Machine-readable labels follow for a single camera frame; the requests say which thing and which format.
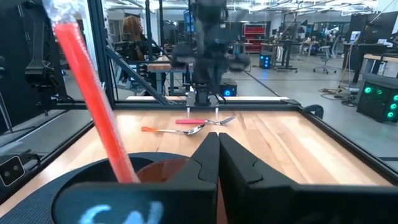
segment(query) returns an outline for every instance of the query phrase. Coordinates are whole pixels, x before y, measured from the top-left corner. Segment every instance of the ceiling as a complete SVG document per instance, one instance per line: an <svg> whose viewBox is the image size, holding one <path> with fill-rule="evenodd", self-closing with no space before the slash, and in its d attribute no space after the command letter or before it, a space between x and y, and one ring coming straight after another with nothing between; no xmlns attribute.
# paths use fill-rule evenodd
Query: ceiling
<svg viewBox="0 0 398 224"><path fill-rule="evenodd" d="M163 0L164 9L188 9L188 0ZM377 8L377 0L227 0L230 10L297 12L299 15L314 12L341 11L342 14L371 12ZM144 8L144 0L106 0L106 7L113 9ZM150 9L159 8L158 0L150 0Z"/></svg>

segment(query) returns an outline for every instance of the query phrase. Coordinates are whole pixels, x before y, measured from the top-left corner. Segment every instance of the spoon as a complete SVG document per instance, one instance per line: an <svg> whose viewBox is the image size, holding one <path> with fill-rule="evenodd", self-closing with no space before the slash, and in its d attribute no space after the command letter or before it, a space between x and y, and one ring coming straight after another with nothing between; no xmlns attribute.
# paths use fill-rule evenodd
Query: spoon
<svg viewBox="0 0 398 224"><path fill-rule="evenodd" d="M148 132L168 132L168 133L184 133L187 136L192 135L192 134L196 134L197 132L199 132L200 130L202 130L202 128L205 126L205 124L199 125L197 127L192 128L191 130L188 131L182 131L182 130L168 130L168 129L158 129L158 128L150 128L150 127L141 127L141 131L148 131Z"/></svg>
<svg viewBox="0 0 398 224"><path fill-rule="evenodd" d="M215 124L224 125L235 119L235 116L229 117L223 121L210 121L206 119L178 119L175 121L176 124Z"/></svg>

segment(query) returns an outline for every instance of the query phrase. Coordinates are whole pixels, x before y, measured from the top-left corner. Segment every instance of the orange-handled utensil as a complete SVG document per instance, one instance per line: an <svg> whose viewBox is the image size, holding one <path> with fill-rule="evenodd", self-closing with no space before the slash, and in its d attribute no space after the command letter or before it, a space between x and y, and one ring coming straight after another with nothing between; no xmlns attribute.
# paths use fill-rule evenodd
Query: orange-handled utensil
<svg viewBox="0 0 398 224"><path fill-rule="evenodd" d="M141 131L147 131L147 132L163 132L163 133L184 133L187 136L192 135L192 134L196 134L197 132L199 132L200 130L202 130L202 128L205 126L205 124L199 125L197 127L194 127L188 131L182 131L182 130L170 130L170 129L159 129L159 128L150 128L150 127L146 127L143 126L141 127Z"/></svg>

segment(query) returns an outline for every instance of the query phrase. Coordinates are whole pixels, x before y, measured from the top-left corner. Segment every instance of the office chair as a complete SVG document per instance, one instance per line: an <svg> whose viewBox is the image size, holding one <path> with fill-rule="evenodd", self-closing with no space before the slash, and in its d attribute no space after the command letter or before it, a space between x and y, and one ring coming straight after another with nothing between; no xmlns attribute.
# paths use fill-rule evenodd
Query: office chair
<svg viewBox="0 0 398 224"><path fill-rule="evenodd" d="M337 43L337 40L336 40L335 43L333 44L332 52L335 51L336 43ZM316 66L315 68L313 68L313 72L317 72L317 70L318 70L319 68L321 68L321 69L323 70L323 72L326 72L326 74L329 74L329 69L332 69L330 66L327 65L327 64L328 64L328 61L329 61L330 59L332 59L331 53L330 53L330 46L323 46L323 47L320 47L320 50L321 50L322 52L325 53L325 56L321 56L321 57L320 57L321 61L322 61L323 63L325 63L325 64L324 64L324 65L321 65L321 66Z"/></svg>
<svg viewBox="0 0 398 224"><path fill-rule="evenodd" d="M339 41L340 36L336 37L335 43L333 44L333 47L331 48L331 55L333 58L337 58L337 42Z"/></svg>

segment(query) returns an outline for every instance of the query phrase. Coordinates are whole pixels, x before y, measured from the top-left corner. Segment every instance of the black mat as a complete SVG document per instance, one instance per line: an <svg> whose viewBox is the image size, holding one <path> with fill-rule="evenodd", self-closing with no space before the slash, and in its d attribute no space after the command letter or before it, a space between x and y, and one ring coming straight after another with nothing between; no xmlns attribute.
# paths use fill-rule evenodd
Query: black mat
<svg viewBox="0 0 398 224"><path fill-rule="evenodd" d="M184 156L169 154L163 152L142 152L142 153L134 153L130 154L130 157L140 157L144 159L149 159L151 161L157 162L165 159L176 159L176 158L184 158ZM10 212L5 214L0 219L0 223L20 223L20 224L48 224L53 223L51 219L51 204L55 195L62 188L64 184L66 184L72 177L76 176L82 170L87 169L93 164L89 164L87 166L81 167L77 170L73 170L69 173L66 173L57 179L49 182L44 185L40 189L33 192L30 196L21 201L18 205L16 205ZM138 171L139 169L146 166L147 163L134 163L134 169Z"/></svg>

